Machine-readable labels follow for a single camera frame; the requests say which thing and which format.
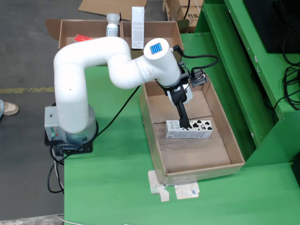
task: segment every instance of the person's shoe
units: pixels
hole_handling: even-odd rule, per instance
[[[17,114],[19,111],[19,107],[10,102],[4,102],[4,116],[12,116]]]

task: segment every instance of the black cable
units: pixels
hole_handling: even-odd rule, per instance
[[[287,56],[285,55],[285,42],[286,40],[291,36],[291,34],[289,34],[288,36],[286,36],[285,40],[283,41],[283,45],[282,45],[282,54],[283,54],[283,57],[284,59],[286,60],[286,62],[292,66],[299,66],[300,65],[300,62],[297,62],[297,63],[294,63],[294,62],[291,62],[289,61],[289,59],[287,58]]]
[[[282,79],[283,89],[284,89],[284,96],[281,97],[281,98],[276,102],[276,104],[275,104],[274,107],[273,107],[273,115],[272,115],[272,116],[273,116],[273,123],[275,124],[275,120],[274,120],[275,109],[276,109],[278,103],[279,103],[282,99],[285,99],[285,101],[286,101],[287,103],[289,103],[290,106],[293,107],[295,110],[299,110],[299,109],[300,109],[299,107],[297,107],[297,106],[300,105],[300,101],[293,100],[293,99],[290,98],[290,96],[292,96],[292,95],[298,93],[300,90],[295,91],[295,92],[293,92],[292,94],[289,94],[289,93],[288,93],[288,86],[289,86],[289,85],[293,85],[293,84],[296,84],[296,83],[300,83],[300,77],[298,76],[298,74],[296,75],[296,77],[294,77],[294,78],[288,80],[288,77],[289,77],[290,75],[292,75],[292,74],[294,74],[294,73],[296,73],[296,72],[297,72],[297,73],[300,73],[300,62],[298,62],[298,63],[291,62],[291,61],[287,58],[287,56],[286,56],[286,54],[285,54],[285,43],[286,43],[287,39],[291,36],[291,30],[290,30],[288,27],[286,27],[286,26],[285,26],[285,25],[284,25],[284,24],[276,17],[275,12],[274,12],[274,7],[275,7],[275,1],[273,1],[273,4],[272,4],[272,13],[273,13],[273,15],[274,15],[274,18],[277,20],[277,22],[278,22],[284,29],[286,29],[286,30],[289,32],[289,34],[286,36],[286,38],[284,39],[283,44],[282,44],[282,55],[283,55],[285,61],[286,61],[288,64],[290,64],[290,66],[287,67],[287,68],[285,69],[285,74],[284,74],[284,77],[283,77],[283,79]]]
[[[59,163],[56,163],[56,173],[57,173],[58,185],[60,186],[60,190],[62,191],[62,193],[65,194],[64,188],[62,187],[62,185],[60,183],[60,173],[58,171],[58,165],[59,165]]]
[[[191,3],[191,0],[188,0],[188,4],[187,4],[187,11],[186,11],[186,14],[184,15],[183,19],[185,19],[188,15],[188,10],[189,10],[189,5]]]
[[[298,93],[298,92],[300,92],[300,90],[295,91],[295,92],[293,92],[292,94],[289,94],[288,96],[294,95],[294,94],[296,94],[296,93]],[[274,105],[274,110],[273,110],[274,113],[275,113],[275,108],[276,108],[276,106],[277,106],[278,103],[279,103],[282,99],[284,99],[284,98],[285,98],[285,96],[281,97],[281,98],[276,102],[276,104]]]
[[[127,101],[125,102],[125,104],[122,106],[122,108],[118,111],[118,113],[115,115],[115,117],[112,119],[112,121],[103,129],[101,130],[95,137],[93,137],[93,141],[100,135],[102,134],[106,129],[108,129],[111,124],[115,121],[115,119],[118,117],[118,115],[123,111],[123,109],[125,108],[125,106],[128,104],[128,102],[130,101],[130,99],[133,97],[133,95],[135,95],[135,93],[137,92],[137,90],[140,88],[140,86],[138,86],[134,92],[130,95],[130,97],[127,99]]]
[[[111,124],[115,121],[115,119],[118,117],[118,115],[123,111],[123,109],[125,108],[125,106],[128,104],[128,102],[130,101],[130,99],[133,97],[133,95],[137,92],[137,90],[140,88],[140,86],[138,86],[134,92],[130,95],[130,97],[127,99],[127,101],[125,102],[125,104],[122,106],[122,108],[119,110],[119,112],[115,115],[115,117],[112,119],[112,121],[103,129],[101,130],[96,136],[94,136],[90,142],[93,142],[100,134],[102,134],[106,129],[108,129]],[[74,150],[73,152],[71,152],[70,154],[68,154],[67,156],[65,156],[64,158],[62,158],[61,160],[59,160],[59,162],[64,161],[66,158],[68,158],[69,156],[73,155],[74,153],[76,153],[78,150],[80,150],[81,148],[83,148],[83,146],[77,148],[76,150]]]
[[[50,175],[51,175],[51,173],[52,173],[53,168],[54,168],[54,164],[51,166],[50,171],[49,171],[49,173],[48,173],[48,177],[47,177],[47,188],[48,188],[48,191],[49,191],[49,192],[56,194],[56,193],[62,192],[62,190],[60,190],[60,191],[52,191],[52,190],[50,189],[49,180],[50,180]]]
[[[57,162],[57,163],[59,163],[59,164],[61,164],[61,165],[64,165],[64,163],[58,161],[58,160],[55,158],[55,156],[53,155],[52,149],[53,149],[53,144],[51,144],[51,146],[50,146],[50,155],[51,155],[52,159],[53,159],[55,162]]]
[[[179,47],[179,45],[174,46],[173,50],[177,51],[180,56],[182,56],[184,58],[187,58],[187,59],[198,59],[198,58],[214,58],[214,59],[216,59],[211,64],[208,64],[208,65],[205,65],[205,66],[201,66],[201,67],[193,67],[192,70],[191,70],[191,75],[192,76],[195,76],[195,69],[205,69],[205,68],[208,68],[208,67],[212,67],[212,66],[216,65],[219,62],[219,57],[216,56],[216,55],[193,55],[193,56],[185,55],[183,53],[182,49]]]

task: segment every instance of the white product box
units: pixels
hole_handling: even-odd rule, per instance
[[[144,7],[132,7],[131,11],[131,48],[144,48]]]
[[[190,120],[192,128],[182,128],[178,120],[167,120],[165,123],[166,138],[209,138],[212,133],[210,120]]]

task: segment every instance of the paper label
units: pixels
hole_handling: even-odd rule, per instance
[[[187,182],[186,184],[174,185],[177,199],[197,198],[200,189],[197,181]]]
[[[148,178],[152,194],[159,194],[162,202],[167,202],[170,199],[170,194],[165,190],[166,185],[160,184],[156,176],[155,170],[148,171]]]

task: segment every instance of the cardboard sheet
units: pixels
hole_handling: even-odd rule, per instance
[[[147,0],[82,0],[79,11],[106,15],[121,13],[122,19],[131,20],[131,7],[145,7]]]

